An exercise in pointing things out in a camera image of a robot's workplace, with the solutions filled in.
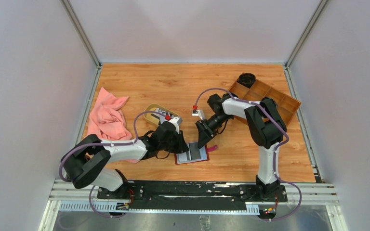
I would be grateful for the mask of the white magnetic stripe card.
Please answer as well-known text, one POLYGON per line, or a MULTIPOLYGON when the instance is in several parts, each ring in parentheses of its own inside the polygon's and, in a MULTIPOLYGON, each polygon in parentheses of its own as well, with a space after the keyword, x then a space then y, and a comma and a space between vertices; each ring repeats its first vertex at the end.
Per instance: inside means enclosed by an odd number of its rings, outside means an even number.
POLYGON ((192 160, 191 148, 189 146, 187 151, 180 154, 176 154, 176 164, 188 163, 191 160, 192 160))

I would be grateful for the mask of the black credit card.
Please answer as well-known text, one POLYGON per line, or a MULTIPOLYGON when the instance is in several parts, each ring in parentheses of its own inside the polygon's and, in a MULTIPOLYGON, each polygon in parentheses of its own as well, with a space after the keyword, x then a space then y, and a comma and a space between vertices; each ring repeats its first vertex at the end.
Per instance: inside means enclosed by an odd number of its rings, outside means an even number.
POLYGON ((191 148, 192 161, 207 160, 208 154, 206 151, 206 146, 201 148, 198 147, 197 142, 190 142, 188 146, 191 148))

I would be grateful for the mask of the red leather card holder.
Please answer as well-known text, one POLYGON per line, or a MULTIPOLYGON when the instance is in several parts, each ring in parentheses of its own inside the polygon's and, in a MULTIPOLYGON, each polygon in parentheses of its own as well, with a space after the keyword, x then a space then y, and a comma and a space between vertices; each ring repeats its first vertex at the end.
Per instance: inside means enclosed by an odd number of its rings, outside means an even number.
POLYGON ((204 147, 199 149, 198 143, 196 141, 187 143, 187 146, 189 148, 188 151, 180 154, 175 154, 176 165, 209 161, 209 154, 218 149, 218 145, 214 145, 211 147, 207 147, 205 145, 204 147))

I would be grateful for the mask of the oval wooden tray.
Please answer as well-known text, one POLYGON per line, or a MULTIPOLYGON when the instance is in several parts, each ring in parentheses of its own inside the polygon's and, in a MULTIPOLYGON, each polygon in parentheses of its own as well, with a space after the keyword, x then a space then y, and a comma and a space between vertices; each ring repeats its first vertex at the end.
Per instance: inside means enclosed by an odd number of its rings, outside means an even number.
POLYGON ((176 112, 164 106, 161 106, 157 103, 150 104, 145 110, 152 111, 152 113, 143 114, 143 117, 146 120, 146 122, 155 127, 166 121, 165 119, 166 115, 170 116, 170 118, 177 117, 179 119, 178 122, 179 125, 181 125, 183 121, 182 118, 176 112))

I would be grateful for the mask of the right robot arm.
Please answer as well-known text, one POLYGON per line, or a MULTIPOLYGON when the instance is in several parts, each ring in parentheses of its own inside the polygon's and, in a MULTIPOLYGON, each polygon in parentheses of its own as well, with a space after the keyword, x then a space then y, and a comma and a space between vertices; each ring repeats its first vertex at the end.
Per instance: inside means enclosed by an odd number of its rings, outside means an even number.
POLYGON ((234 94, 211 95, 207 101, 214 114, 196 122, 198 147, 206 145, 224 123, 234 117, 247 121, 252 140, 259 150, 259 170, 256 175, 256 194, 268 201, 280 186, 278 178, 278 148, 287 134, 286 125, 277 110, 277 103, 268 97, 261 101, 247 101, 234 94))

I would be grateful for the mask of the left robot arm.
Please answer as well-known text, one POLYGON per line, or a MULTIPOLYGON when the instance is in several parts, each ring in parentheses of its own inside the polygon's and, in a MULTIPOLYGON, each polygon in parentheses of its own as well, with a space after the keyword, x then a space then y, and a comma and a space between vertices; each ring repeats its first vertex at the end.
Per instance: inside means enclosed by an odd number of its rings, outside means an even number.
POLYGON ((62 157, 59 175, 76 189, 98 186, 122 199, 128 194, 126 179, 119 170, 108 169, 106 165, 125 160, 147 160, 160 151, 172 154, 187 152, 189 147, 179 124, 174 117, 155 130, 129 141, 109 141, 95 134, 89 135, 62 157))

